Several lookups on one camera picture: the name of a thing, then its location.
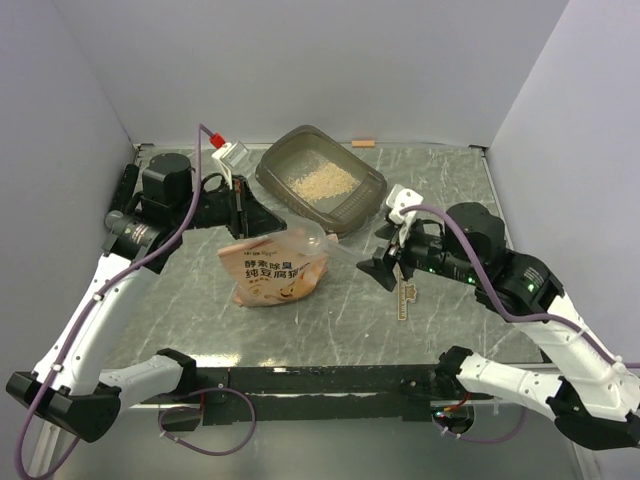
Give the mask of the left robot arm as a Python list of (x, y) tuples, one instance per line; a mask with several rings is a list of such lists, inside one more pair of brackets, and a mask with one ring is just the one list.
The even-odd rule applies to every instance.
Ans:
[(107, 372), (104, 363), (135, 305), (182, 245), (180, 224), (224, 227), (235, 239), (283, 231), (285, 221), (262, 205), (241, 175), (210, 191), (192, 185), (182, 154), (153, 157), (125, 178), (125, 201), (109, 221), (94, 278), (65, 330), (29, 372), (15, 372), (7, 393), (34, 413), (92, 443), (129, 407), (160, 395), (189, 400), (198, 386), (195, 359), (159, 350), (139, 364)]

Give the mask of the pink cat litter bag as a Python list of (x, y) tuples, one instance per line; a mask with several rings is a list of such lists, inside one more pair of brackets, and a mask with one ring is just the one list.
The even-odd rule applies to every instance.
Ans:
[(326, 254), (305, 255), (268, 237), (221, 248), (223, 268), (236, 283), (243, 307), (291, 303), (309, 295), (327, 271)]

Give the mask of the clear plastic scoop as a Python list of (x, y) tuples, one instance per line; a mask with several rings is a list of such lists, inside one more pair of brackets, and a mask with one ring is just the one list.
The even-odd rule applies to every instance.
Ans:
[(286, 230), (273, 233), (271, 237), (300, 254), (307, 256), (326, 254), (353, 265), (365, 260), (362, 253), (341, 245), (337, 240), (331, 240), (322, 226), (312, 220), (289, 216), (286, 224)]

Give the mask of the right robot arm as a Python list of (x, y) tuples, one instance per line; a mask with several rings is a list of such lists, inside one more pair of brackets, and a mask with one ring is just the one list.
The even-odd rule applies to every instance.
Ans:
[(541, 374), (454, 346), (435, 368), (441, 394), (520, 405), (590, 450), (638, 447), (638, 375), (596, 337), (544, 262), (507, 247), (500, 217), (476, 202), (442, 211), (387, 201), (376, 235), (386, 245), (357, 267), (386, 290), (416, 271), (469, 285), (478, 303), (524, 333), (557, 369)]

